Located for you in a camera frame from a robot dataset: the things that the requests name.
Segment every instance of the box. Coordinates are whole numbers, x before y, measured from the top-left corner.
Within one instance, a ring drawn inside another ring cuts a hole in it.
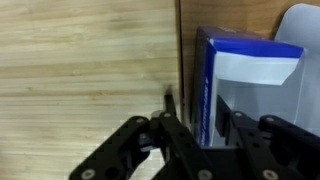
[[[199,27],[191,104],[191,124],[198,143],[223,142],[214,127],[217,95],[232,110],[252,118],[272,113],[286,119],[286,112],[294,110],[289,103],[298,101],[299,91],[292,86],[301,81],[302,53],[301,47],[263,40],[253,33]],[[296,98],[282,102],[281,98],[292,95]]]

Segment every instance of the bolt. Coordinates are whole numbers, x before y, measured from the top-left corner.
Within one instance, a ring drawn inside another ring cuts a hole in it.
[[[199,180],[212,180],[212,173],[206,169],[202,169],[198,173]]]
[[[279,180],[278,174],[270,169],[263,170],[262,175],[266,180]]]
[[[82,180],[91,180],[96,175],[96,172],[93,169],[87,169],[82,172]]]
[[[273,119],[273,117],[267,117],[267,121],[269,121],[269,122],[273,122],[273,121],[274,121],[274,119]]]
[[[165,113],[164,117],[166,117],[166,118],[171,117],[171,114],[170,113]]]
[[[235,114],[236,116],[238,116],[238,117],[241,117],[242,116],[242,114],[241,113],[239,113],[239,112],[236,112],[236,114]]]
[[[137,119],[137,123],[142,123],[142,122],[144,122],[144,119],[142,118]]]

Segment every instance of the cardboard box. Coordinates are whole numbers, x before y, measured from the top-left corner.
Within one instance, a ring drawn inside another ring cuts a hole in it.
[[[213,144],[218,94],[233,110],[246,110],[234,105],[237,91],[252,85],[281,87],[296,70],[302,53],[303,48],[263,40],[253,33],[199,27],[191,105],[191,124],[198,143]]]

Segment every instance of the wood grain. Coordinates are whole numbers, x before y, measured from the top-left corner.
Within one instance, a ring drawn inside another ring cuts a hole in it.
[[[0,1],[0,179],[67,179],[133,115],[179,106],[175,1]],[[150,179],[159,153],[133,179]]]
[[[253,31],[272,38],[284,12],[294,4],[317,0],[183,0],[181,1],[184,118],[189,121],[196,28],[219,26]]]

